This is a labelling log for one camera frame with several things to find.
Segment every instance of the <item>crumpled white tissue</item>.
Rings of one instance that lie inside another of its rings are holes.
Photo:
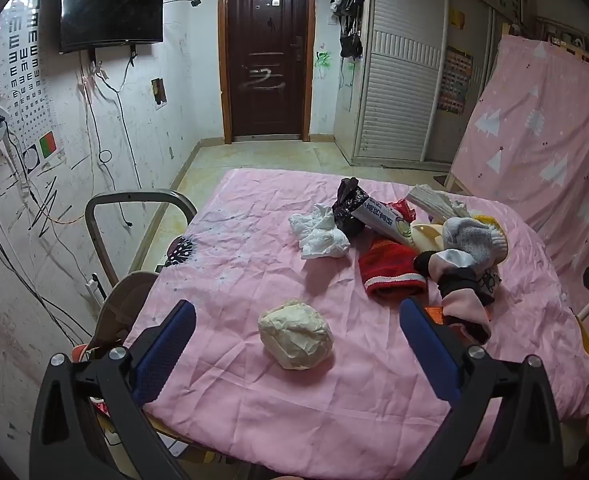
[[[289,221],[292,233],[299,240],[302,260],[321,256],[340,258],[350,248],[347,236],[335,224],[330,206],[315,204],[311,214],[295,213]]]
[[[266,349],[286,370],[307,370],[332,352],[334,339],[321,315],[299,300],[263,313],[258,333]]]

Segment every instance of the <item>black tv screen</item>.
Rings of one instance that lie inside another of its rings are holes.
[[[61,52],[163,41],[163,0],[62,0]]]

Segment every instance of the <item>silver bolt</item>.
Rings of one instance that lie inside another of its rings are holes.
[[[482,359],[485,357],[485,350],[478,345],[472,345],[468,348],[468,355],[472,359]]]
[[[52,366],[60,366],[63,364],[64,361],[65,361],[65,355],[63,355],[63,354],[54,354],[50,358],[50,364]]]
[[[540,368],[543,362],[541,362],[541,358],[538,355],[528,355],[528,364],[532,368]]]
[[[110,351],[110,358],[118,361],[119,359],[123,359],[126,357],[127,350],[122,346],[117,346]]]

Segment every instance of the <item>wooden door frame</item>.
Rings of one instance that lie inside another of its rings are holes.
[[[305,97],[303,104],[303,131],[301,140],[309,142],[309,122],[312,112],[312,75],[314,69],[314,32],[317,0],[308,0],[308,24],[305,59]],[[219,78],[223,111],[223,138],[232,143],[232,106],[230,105],[230,72],[228,71],[228,0],[218,0]]]

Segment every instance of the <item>pink curtain with tree pattern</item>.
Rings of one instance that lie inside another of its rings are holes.
[[[548,43],[504,36],[452,173],[538,232],[578,313],[589,300],[582,283],[589,266],[589,64]],[[589,318],[586,325],[589,332]]]

